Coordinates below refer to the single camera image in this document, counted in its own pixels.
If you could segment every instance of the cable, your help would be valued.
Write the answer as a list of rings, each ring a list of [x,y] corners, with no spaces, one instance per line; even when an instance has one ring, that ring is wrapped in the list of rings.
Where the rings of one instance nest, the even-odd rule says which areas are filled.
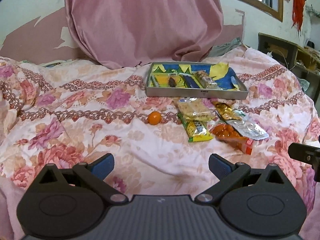
[[[273,51],[279,51],[279,49],[273,49],[273,50],[271,51],[271,54],[272,54]],[[289,66],[288,66],[288,63],[287,63],[287,60],[286,60],[284,54],[283,54],[281,51],[279,51],[279,52],[281,53],[282,57],[284,58],[285,64],[287,65],[287,69],[288,69],[288,70],[292,70],[292,69],[296,66],[296,64],[294,64],[294,66],[293,66],[291,69],[289,69]]]

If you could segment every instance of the screw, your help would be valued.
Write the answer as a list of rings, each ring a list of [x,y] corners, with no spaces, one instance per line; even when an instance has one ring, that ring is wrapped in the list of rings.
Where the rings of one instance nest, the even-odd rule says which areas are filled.
[[[213,197],[209,194],[200,194],[197,196],[197,200],[203,203],[208,203],[213,200]]]
[[[127,197],[125,195],[122,194],[113,194],[110,197],[110,200],[116,203],[121,203],[124,202],[127,199]]]

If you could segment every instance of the floral bedsheet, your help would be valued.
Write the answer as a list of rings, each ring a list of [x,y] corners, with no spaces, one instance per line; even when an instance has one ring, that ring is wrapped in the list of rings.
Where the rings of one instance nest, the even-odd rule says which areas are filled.
[[[246,100],[220,100],[249,114],[270,135],[252,155],[223,142],[188,143],[172,98],[145,94],[150,65],[109,70],[76,60],[54,68],[0,58],[0,176],[27,188],[47,163],[69,168],[105,153],[115,157],[106,183],[133,194],[191,194],[218,179],[208,159],[217,153],[253,168],[277,163],[303,198],[308,212],[315,197],[314,171],[291,160],[292,142],[319,147],[320,121],[297,78],[272,58],[236,48],[204,62],[228,62],[249,89]],[[208,99],[205,104],[214,108]],[[151,111],[162,123],[151,126]]]

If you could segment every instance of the plastic wrapper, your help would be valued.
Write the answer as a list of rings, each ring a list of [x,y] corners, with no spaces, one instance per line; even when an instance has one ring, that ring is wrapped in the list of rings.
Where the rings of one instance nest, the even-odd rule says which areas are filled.
[[[186,121],[208,122],[214,118],[212,111],[204,105],[201,98],[181,98],[176,104]]]
[[[233,111],[231,106],[216,101],[212,101],[211,103],[216,107],[219,115],[224,120],[242,120],[242,118]]]
[[[210,126],[210,133],[218,140],[231,145],[235,149],[241,150],[244,154],[251,155],[252,149],[256,142],[248,137],[241,136],[231,125],[224,121],[208,124]]]
[[[160,84],[154,75],[150,75],[150,78],[155,87],[160,87]]]
[[[195,82],[195,80],[188,75],[181,75],[187,85],[188,88],[201,88],[198,86],[198,84]]]
[[[256,124],[250,117],[239,109],[233,110],[235,114],[241,117],[242,120],[228,120],[228,124],[232,125],[242,136],[249,137],[259,141],[269,137],[269,134]]]
[[[183,117],[182,113],[178,113],[178,117],[180,118],[184,129],[186,130],[189,141],[188,142],[204,142],[213,139],[211,133],[204,125],[203,122],[199,121],[186,121]]]
[[[206,71],[204,70],[195,71],[194,76],[197,78],[197,80],[200,82],[203,88],[222,90],[218,86],[218,84],[207,74]]]

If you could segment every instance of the red hanging decoration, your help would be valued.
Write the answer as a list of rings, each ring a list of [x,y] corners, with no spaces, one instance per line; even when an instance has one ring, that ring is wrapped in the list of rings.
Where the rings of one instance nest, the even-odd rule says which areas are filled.
[[[303,22],[303,8],[306,0],[293,0],[292,20],[293,26],[298,26],[298,33],[301,32]]]

